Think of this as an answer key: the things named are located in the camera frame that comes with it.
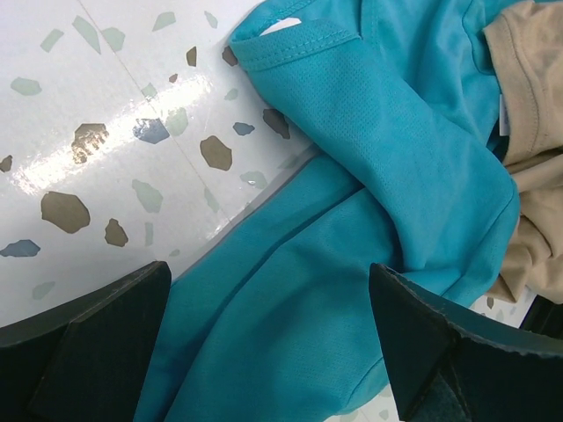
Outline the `teal t shirt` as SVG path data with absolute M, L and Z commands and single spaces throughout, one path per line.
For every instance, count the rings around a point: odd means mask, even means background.
M 266 1 L 230 37 L 260 96 L 318 147 L 173 285 L 138 421 L 322 421 L 387 383 L 381 263 L 469 306 L 519 214 L 488 146 L 502 1 Z

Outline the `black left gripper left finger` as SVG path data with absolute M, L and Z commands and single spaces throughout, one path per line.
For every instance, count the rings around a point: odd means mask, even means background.
M 3 421 L 130 421 L 172 274 L 152 262 L 1 329 Z

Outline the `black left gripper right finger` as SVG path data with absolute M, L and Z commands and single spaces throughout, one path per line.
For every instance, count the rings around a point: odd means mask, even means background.
M 369 298 L 402 421 L 560 421 L 562 342 L 369 269 Z

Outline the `beige t shirt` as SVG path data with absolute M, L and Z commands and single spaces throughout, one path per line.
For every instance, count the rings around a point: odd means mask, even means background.
M 485 29 L 508 127 L 503 165 L 520 216 L 488 295 L 562 302 L 562 3 L 522 1 Z

